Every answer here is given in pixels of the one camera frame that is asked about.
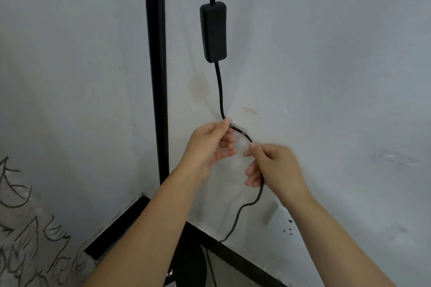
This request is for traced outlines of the person's right hand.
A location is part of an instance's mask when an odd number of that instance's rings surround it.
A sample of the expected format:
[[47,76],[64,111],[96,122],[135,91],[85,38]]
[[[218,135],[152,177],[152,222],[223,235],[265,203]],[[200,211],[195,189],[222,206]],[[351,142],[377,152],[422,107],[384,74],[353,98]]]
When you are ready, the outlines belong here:
[[250,143],[249,149],[271,149],[273,159],[258,159],[247,167],[245,185],[261,187],[266,184],[286,207],[312,196],[299,162],[290,148],[278,144]]

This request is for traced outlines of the person's left hand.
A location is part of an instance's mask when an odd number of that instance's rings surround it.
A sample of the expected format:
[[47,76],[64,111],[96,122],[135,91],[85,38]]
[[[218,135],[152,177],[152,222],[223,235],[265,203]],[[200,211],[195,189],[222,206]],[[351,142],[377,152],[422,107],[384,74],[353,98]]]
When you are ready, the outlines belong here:
[[234,140],[221,140],[223,136],[204,135],[201,127],[193,131],[178,168],[187,176],[199,181],[205,179],[211,171],[214,154],[220,149],[235,149]]

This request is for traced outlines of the person's right forearm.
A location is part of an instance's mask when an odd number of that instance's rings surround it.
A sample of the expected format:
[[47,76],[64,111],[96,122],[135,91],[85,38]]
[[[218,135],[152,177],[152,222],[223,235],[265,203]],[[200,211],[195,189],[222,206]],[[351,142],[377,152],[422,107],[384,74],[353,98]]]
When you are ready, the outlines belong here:
[[397,287],[309,190],[277,197],[292,216],[325,287]]

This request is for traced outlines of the person's left forearm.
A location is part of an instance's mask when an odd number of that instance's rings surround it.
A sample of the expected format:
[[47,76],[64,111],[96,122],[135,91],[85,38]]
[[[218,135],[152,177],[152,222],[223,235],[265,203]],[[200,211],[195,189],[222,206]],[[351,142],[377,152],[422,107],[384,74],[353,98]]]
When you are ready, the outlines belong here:
[[181,161],[83,287],[163,287],[203,165]]

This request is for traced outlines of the black floor lamp pole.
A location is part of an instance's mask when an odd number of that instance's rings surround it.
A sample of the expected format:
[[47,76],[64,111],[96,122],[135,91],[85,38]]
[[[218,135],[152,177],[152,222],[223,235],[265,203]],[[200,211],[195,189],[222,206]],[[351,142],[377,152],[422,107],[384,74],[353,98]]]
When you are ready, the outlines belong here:
[[169,176],[169,126],[165,35],[165,0],[145,0],[153,88],[159,180]]

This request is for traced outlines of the black baseboard strip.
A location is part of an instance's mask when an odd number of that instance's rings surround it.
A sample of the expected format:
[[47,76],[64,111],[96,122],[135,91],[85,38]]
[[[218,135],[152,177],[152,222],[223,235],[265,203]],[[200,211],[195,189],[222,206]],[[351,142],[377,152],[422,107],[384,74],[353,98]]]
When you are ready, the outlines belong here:
[[199,228],[189,222],[186,222],[184,232],[198,242],[209,252],[219,257],[225,263],[251,279],[254,283],[261,287],[288,287],[279,279],[272,277],[262,268],[254,265],[238,253],[231,250],[229,247],[218,242],[213,237],[209,236]]
[[94,260],[99,260],[108,249],[129,229],[150,202],[150,198],[143,195],[134,202],[124,213],[106,228],[84,250]]

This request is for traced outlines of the black round lamp base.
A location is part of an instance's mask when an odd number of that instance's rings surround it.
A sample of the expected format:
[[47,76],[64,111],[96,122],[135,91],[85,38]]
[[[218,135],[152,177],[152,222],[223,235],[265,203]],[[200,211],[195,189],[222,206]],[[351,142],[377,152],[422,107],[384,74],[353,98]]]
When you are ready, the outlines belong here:
[[194,241],[180,241],[163,287],[206,287],[207,259]]

